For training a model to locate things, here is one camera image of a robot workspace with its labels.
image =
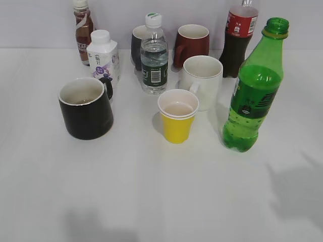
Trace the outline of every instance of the white plastic cap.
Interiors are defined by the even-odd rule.
[[[109,31],[99,29],[91,33],[91,40],[93,44],[104,45],[110,43],[110,33]]]
[[[76,9],[84,9],[87,8],[87,0],[73,0],[74,8]]]
[[[158,13],[150,13],[146,15],[147,28],[159,28],[162,26],[162,16]]]

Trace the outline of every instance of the green label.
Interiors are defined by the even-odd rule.
[[[168,63],[161,67],[142,64],[143,83],[150,87],[160,87],[167,82]]]
[[[278,87],[269,90],[256,89],[238,79],[231,99],[231,108],[243,117],[265,117],[277,90]]]

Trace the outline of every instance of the green plastic bottle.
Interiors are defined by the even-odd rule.
[[[269,19],[261,41],[241,65],[223,128],[223,142],[228,148],[245,152],[256,142],[258,129],[283,79],[283,40],[288,28],[286,19]]]

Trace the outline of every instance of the white mug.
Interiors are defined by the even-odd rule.
[[[215,105],[222,73],[219,60],[207,55],[192,56],[183,64],[178,87],[194,93],[200,102],[199,111],[206,111]]]

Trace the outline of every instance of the paper cup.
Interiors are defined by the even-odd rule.
[[[189,91],[173,89],[160,95],[158,108],[166,140],[174,144],[187,140],[199,108],[198,98]]]

